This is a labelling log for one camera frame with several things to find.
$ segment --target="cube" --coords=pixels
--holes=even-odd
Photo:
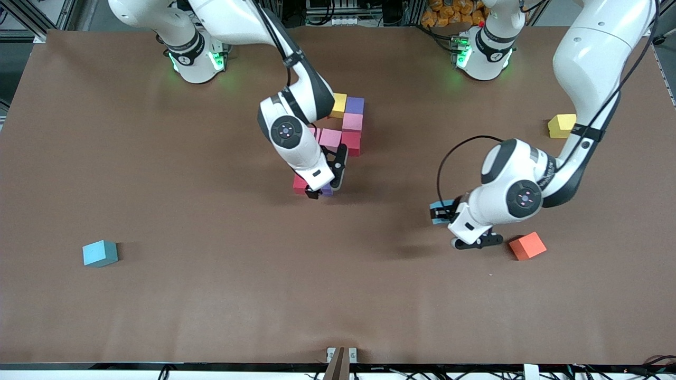
[[[293,192],[298,195],[305,195],[305,188],[308,186],[308,183],[305,182],[303,177],[296,174],[293,176]]]
[[[364,116],[360,114],[348,114],[347,112],[343,116],[343,132],[350,130],[353,132],[359,132],[359,135],[362,134],[362,122]]]
[[[547,123],[550,137],[553,139],[567,139],[576,121],[577,115],[575,114],[556,115]]]
[[[338,149],[338,145],[340,145],[340,136],[340,130],[323,129],[322,136],[319,138],[319,145],[336,150]]]
[[[537,235],[537,232],[529,233],[524,237],[511,241],[509,246],[519,260],[534,258],[547,250],[544,243],[542,243],[542,240],[540,240],[540,236]]]
[[[319,142],[319,138],[322,136],[322,129],[321,128],[314,128],[313,126],[308,126],[310,129],[310,133],[314,135],[314,138]]]
[[[118,261],[118,249],[111,241],[97,241],[82,247],[84,265],[101,268]]]
[[[362,134],[351,130],[343,131],[341,143],[347,145],[347,156],[358,157],[361,152]]]
[[[335,99],[335,103],[333,104],[333,110],[331,110],[329,116],[332,118],[342,119],[345,113],[345,103],[347,103],[347,95],[334,93],[333,98]]]
[[[346,114],[364,114],[364,98],[363,97],[347,97],[345,102],[345,113]]]
[[[325,197],[333,196],[333,189],[331,188],[330,184],[327,183],[326,185],[324,185],[324,187],[322,187],[322,195]]]

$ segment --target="orange cube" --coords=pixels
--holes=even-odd
[[[511,241],[509,246],[519,260],[534,258],[547,250],[547,247],[540,240],[540,236],[537,236],[537,232],[529,233],[524,237]]]

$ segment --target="metal bracket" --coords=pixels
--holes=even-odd
[[[523,365],[523,380],[539,380],[540,367],[537,364]]]
[[[336,347],[329,347],[327,348],[327,363],[331,362],[331,359],[335,355],[336,352]],[[357,348],[356,347],[350,347],[347,351],[349,354],[349,362],[350,363],[357,363]]]

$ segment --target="black clamp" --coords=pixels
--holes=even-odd
[[[347,163],[347,145],[340,144],[336,152],[330,151],[325,146],[321,145],[322,153],[328,158],[333,156],[333,161],[328,161],[327,164],[333,173],[334,179],[329,182],[332,190],[340,189],[340,186],[343,184],[343,177],[345,176],[345,164]],[[310,199],[319,199],[319,195],[322,195],[322,189],[317,191],[311,190],[310,186],[305,187],[305,194]]]
[[[493,229],[486,231],[480,238],[472,244],[467,244],[464,241],[455,238],[451,240],[451,245],[457,250],[470,250],[472,248],[481,249],[483,247],[491,247],[493,245],[500,245],[504,242],[504,238],[499,233],[494,233]]]
[[[582,125],[577,123],[575,123],[575,126],[573,127],[571,133],[574,135],[578,135],[580,137],[584,137],[585,139],[592,139],[597,143],[600,143],[601,140],[603,139],[603,136],[606,135],[605,130],[594,129],[588,125]]]
[[[305,53],[303,53],[302,50],[299,50],[299,51],[296,51],[295,53],[291,54],[290,56],[286,57],[282,62],[284,63],[284,67],[292,68],[298,62],[304,61],[304,60],[305,60]]]

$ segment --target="black cable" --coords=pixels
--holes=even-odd
[[[446,46],[443,46],[443,45],[441,44],[441,42],[439,42],[439,40],[437,39],[436,34],[432,33],[432,38],[434,39],[434,42],[436,42],[437,45],[439,45],[439,47],[441,47],[443,50],[448,51],[449,53],[453,53],[453,52],[454,52],[453,49],[451,49],[451,48],[449,48],[449,47],[446,47]]]
[[[446,40],[446,41],[451,40],[451,37],[442,36],[441,34],[434,33],[434,32],[432,32],[432,30],[425,29],[425,27],[420,25],[420,24],[406,24],[406,25],[402,25],[402,26],[415,26],[416,28],[420,29],[423,33],[427,34],[430,37],[437,37],[440,40]]]
[[[547,1],[547,0],[541,0],[539,3],[533,5],[532,7],[528,8],[528,9],[523,9],[523,7],[524,7],[524,0],[519,0],[519,7],[518,7],[518,8],[521,10],[522,13],[527,14],[528,12],[530,12],[530,11],[532,11],[533,9],[535,9],[535,8],[539,7],[540,5],[542,5],[542,3],[544,3],[545,1]]]
[[[439,170],[437,170],[437,196],[439,197],[439,202],[441,202],[441,207],[446,211],[446,215],[448,218],[451,218],[452,216],[450,215],[450,211],[446,208],[446,205],[443,203],[443,197],[441,196],[441,189],[439,183],[441,182],[441,169],[443,169],[443,165],[446,163],[446,160],[453,154],[453,152],[458,149],[459,147],[462,147],[464,144],[467,144],[468,142],[476,139],[491,139],[494,141],[497,141],[499,143],[504,142],[504,140],[499,139],[495,136],[489,136],[489,135],[477,135],[474,137],[470,137],[469,139],[463,140],[460,143],[458,143],[456,146],[451,148],[451,150],[446,153],[446,156],[443,157],[441,162],[439,163]],[[469,372],[463,373],[462,375],[458,376],[456,380],[460,380],[463,376],[467,375]]]
[[[610,376],[606,375],[605,373],[603,373],[603,372],[601,372],[601,371],[597,371],[597,370],[594,369],[592,366],[587,365],[587,367],[589,367],[589,369],[591,369],[592,371],[596,372],[597,374],[603,376],[603,378],[605,378],[605,380],[613,380],[612,378],[610,378]]]
[[[260,16],[260,19],[263,21],[263,26],[265,26],[265,29],[268,31],[268,34],[270,35],[270,38],[272,38],[272,42],[274,43],[274,46],[277,48],[277,51],[279,51],[279,55],[282,56],[282,60],[287,59],[286,53],[284,53],[284,48],[282,47],[282,44],[279,42],[279,38],[277,37],[277,33],[274,32],[274,28],[272,25],[270,25],[270,20],[265,15],[265,12],[263,12],[263,8],[260,6],[260,4],[256,1],[253,0],[253,4],[256,6],[256,10],[258,10],[258,15]],[[287,68],[287,87],[291,86],[291,69]]]
[[[660,16],[659,16],[659,12],[658,12],[658,10],[660,9],[660,0],[655,0],[655,5],[657,6],[657,8],[655,9],[655,18],[654,18],[654,21],[653,21],[653,23],[652,23],[652,30],[650,31],[650,35],[651,35],[651,36],[654,36],[654,35],[656,34],[656,32],[657,32],[657,22],[658,22],[659,17],[660,17]],[[648,48],[650,47],[650,44],[652,43],[652,38],[648,38],[647,40],[648,40],[648,41],[646,42],[646,45],[643,47],[643,50],[641,51],[641,55],[639,55],[639,57],[636,59],[636,62],[634,62],[634,65],[632,65],[632,67],[631,67],[631,68],[629,69],[629,71],[627,72],[627,75],[625,75],[625,77],[622,79],[622,81],[620,81],[620,85],[617,87],[617,89],[615,89],[615,91],[613,91],[613,92],[610,94],[610,96],[609,96],[608,99],[603,103],[603,105],[601,106],[601,108],[599,108],[598,112],[596,112],[596,115],[594,115],[594,117],[591,118],[591,121],[590,121],[589,124],[587,125],[588,127],[591,127],[592,125],[594,125],[594,122],[595,122],[596,119],[600,116],[601,112],[603,112],[603,110],[606,109],[606,107],[608,106],[608,104],[610,104],[610,101],[612,101],[612,100],[615,98],[615,96],[616,96],[617,94],[620,93],[620,90],[622,89],[622,86],[625,85],[625,83],[627,82],[627,79],[629,79],[629,77],[633,74],[634,70],[636,70],[636,68],[638,67],[638,65],[641,63],[641,60],[642,60],[643,57],[646,55],[646,52],[648,51]],[[573,147],[573,149],[571,150],[571,152],[568,154],[568,157],[566,157],[566,159],[563,161],[563,164],[561,164],[561,166],[559,166],[559,167],[557,167],[556,169],[554,169],[554,173],[558,173],[559,170],[561,170],[561,168],[563,168],[564,166],[566,166],[566,164],[568,164],[568,161],[571,159],[571,157],[573,156],[573,154],[575,154],[575,151],[577,150],[577,148],[578,148],[578,147],[580,146],[580,144],[582,143],[582,140],[585,138],[585,135],[587,134],[587,131],[588,131],[588,130],[589,130],[589,128],[586,128],[586,129],[584,129],[584,130],[582,131],[582,134],[580,135],[580,138],[577,140],[577,142],[575,143],[575,146]]]
[[[668,11],[669,8],[671,8],[671,6],[674,5],[674,4],[676,4],[676,1],[670,2],[664,9],[662,9],[662,11],[660,11],[660,16],[665,14],[665,12]]]
[[[308,20],[308,24],[310,25],[315,25],[315,26],[322,26],[331,21],[333,18],[333,14],[336,12],[336,3],[335,0],[331,0],[330,3],[327,4],[327,14],[324,16],[324,18],[320,22],[312,22]]]
[[[176,371],[176,366],[173,364],[165,364],[164,366],[162,366],[162,370],[160,371],[160,376],[158,376],[158,380],[169,379],[169,371],[171,370]]]
[[[676,356],[675,356],[675,355],[662,355],[662,356],[660,356],[660,357],[658,357],[658,358],[655,358],[655,359],[653,359],[653,360],[651,360],[651,361],[649,361],[649,362],[645,362],[645,363],[643,363],[643,364],[641,364],[641,365],[642,365],[642,366],[652,366],[653,364],[655,364],[655,363],[657,363],[657,362],[661,362],[662,360],[666,360],[666,359],[676,359]]]

